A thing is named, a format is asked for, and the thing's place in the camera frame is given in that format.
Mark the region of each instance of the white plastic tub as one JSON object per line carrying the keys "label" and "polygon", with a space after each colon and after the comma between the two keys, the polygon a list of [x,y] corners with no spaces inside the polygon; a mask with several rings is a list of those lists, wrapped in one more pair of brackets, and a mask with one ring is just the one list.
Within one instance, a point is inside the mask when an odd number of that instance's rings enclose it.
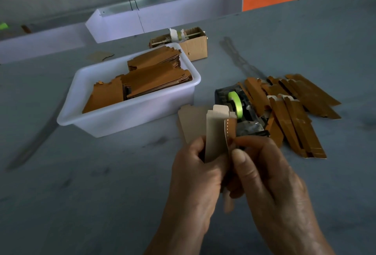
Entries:
{"label": "white plastic tub", "polygon": [[[177,43],[167,46],[181,50]],[[109,82],[117,75],[128,73],[128,60],[154,49],[78,70],[58,116],[58,124],[74,124],[94,137],[102,137],[177,113],[181,106],[193,104],[194,87],[200,83],[201,76],[182,51],[181,67],[190,71],[192,81],[82,114],[97,81]]]}

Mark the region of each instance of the black zip tie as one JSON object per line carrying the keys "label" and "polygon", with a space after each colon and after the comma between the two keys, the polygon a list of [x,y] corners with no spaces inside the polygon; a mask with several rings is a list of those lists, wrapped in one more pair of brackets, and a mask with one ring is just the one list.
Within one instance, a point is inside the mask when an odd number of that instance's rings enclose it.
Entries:
{"label": "black zip tie", "polygon": [[[135,1],[135,4],[136,4],[136,7],[137,7],[137,10],[139,10],[139,9],[138,9],[138,5],[137,5],[137,1],[136,1],[136,0],[134,0],[134,1]],[[132,9],[132,11],[133,11],[132,3],[130,2],[130,0],[129,0],[129,4],[130,4],[130,9]]]}

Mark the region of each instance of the left hand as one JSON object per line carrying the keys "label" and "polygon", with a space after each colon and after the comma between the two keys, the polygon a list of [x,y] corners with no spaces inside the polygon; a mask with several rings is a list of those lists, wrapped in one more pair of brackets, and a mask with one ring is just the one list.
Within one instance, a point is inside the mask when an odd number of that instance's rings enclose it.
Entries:
{"label": "left hand", "polygon": [[170,193],[165,213],[178,218],[200,218],[206,232],[218,201],[221,182],[230,167],[227,155],[210,163],[199,158],[205,147],[201,136],[182,148],[172,165]]}

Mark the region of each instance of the cardboard box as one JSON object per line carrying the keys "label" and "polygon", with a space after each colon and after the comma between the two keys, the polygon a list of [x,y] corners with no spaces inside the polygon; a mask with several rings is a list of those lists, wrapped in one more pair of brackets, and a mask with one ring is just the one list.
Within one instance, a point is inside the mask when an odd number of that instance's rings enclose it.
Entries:
{"label": "cardboard box", "polygon": [[[208,57],[208,44],[207,44],[207,37],[204,31],[201,30],[200,27],[195,27],[191,29],[184,30],[186,35],[200,33],[195,36],[192,36],[189,38],[189,40],[179,42],[179,45],[183,49],[184,53],[188,56],[188,59],[190,61],[195,61],[203,58]],[[149,43],[150,48],[155,48],[160,45],[165,45],[168,43],[171,43],[171,41],[163,42],[166,39],[171,39],[170,34],[165,34],[162,36],[159,36],[157,38],[151,39]]]}

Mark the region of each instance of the gray table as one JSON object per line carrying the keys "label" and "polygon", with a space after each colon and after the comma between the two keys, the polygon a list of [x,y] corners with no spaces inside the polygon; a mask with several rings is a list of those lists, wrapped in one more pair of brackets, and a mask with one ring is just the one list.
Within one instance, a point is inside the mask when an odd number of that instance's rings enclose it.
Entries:
{"label": "gray table", "polygon": [[[313,118],[328,159],[283,152],[306,181],[318,221],[338,254],[376,244],[376,0],[299,0],[184,26],[206,31],[209,57],[195,104],[247,76],[301,73],[343,104],[343,119]],[[57,127],[56,112],[87,55],[121,57],[154,32],[0,66],[0,253],[141,254],[157,229],[171,164],[181,147],[176,115],[96,139]],[[248,62],[239,68],[225,37]],[[27,160],[20,153],[43,142]],[[6,167],[13,168],[4,172]],[[269,254],[245,199],[220,200],[202,254]]]}

